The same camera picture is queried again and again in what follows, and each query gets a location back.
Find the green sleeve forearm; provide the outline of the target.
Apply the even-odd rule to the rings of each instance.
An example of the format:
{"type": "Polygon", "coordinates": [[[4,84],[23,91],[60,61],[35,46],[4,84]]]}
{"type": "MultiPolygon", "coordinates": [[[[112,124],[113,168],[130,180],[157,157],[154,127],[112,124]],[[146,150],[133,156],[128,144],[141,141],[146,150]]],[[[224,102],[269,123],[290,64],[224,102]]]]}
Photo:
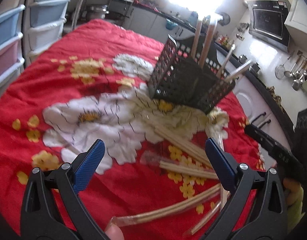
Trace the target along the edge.
{"type": "Polygon", "coordinates": [[[298,181],[290,178],[284,178],[283,185],[285,189],[290,191],[286,197],[287,229],[290,233],[304,215],[302,213],[304,190],[298,181]]]}

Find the left hand thumb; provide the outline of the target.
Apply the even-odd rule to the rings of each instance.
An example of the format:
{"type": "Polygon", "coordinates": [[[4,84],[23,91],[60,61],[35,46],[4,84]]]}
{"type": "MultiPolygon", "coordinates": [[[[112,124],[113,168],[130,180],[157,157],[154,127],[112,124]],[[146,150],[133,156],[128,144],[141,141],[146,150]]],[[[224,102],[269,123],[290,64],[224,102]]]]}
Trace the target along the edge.
{"type": "Polygon", "coordinates": [[[125,237],[122,233],[122,230],[115,224],[110,224],[105,230],[105,234],[109,237],[110,240],[124,240],[125,237]]]}

